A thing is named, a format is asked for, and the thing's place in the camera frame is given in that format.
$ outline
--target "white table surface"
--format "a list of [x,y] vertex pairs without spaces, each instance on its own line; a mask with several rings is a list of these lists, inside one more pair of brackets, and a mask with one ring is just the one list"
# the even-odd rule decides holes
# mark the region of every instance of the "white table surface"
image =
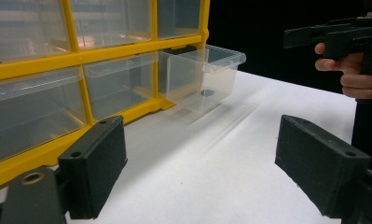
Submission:
[[[356,103],[238,72],[218,107],[174,106],[125,126],[129,162],[99,217],[77,224],[338,224],[275,163],[281,115],[351,141]],[[0,202],[5,191],[0,191]]]

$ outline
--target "plastic drawer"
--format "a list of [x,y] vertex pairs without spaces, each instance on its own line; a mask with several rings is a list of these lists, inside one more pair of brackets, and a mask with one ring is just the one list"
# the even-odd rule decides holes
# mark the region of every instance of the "plastic drawer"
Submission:
[[0,0],[0,63],[69,50],[61,0]]
[[78,67],[0,82],[0,161],[83,127]]
[[158,0],[158,39],[197,35],[200,0]]
[[104,119],[153,97],[157,53],[84,65],[93,118]]
[[71,4],[81,49],[151,40],[149,0],[72,0]]
[[244,53],[206,45],[168,57],[166,98],[181,107],[201,113],[218,105],[232,92],[238,65]]

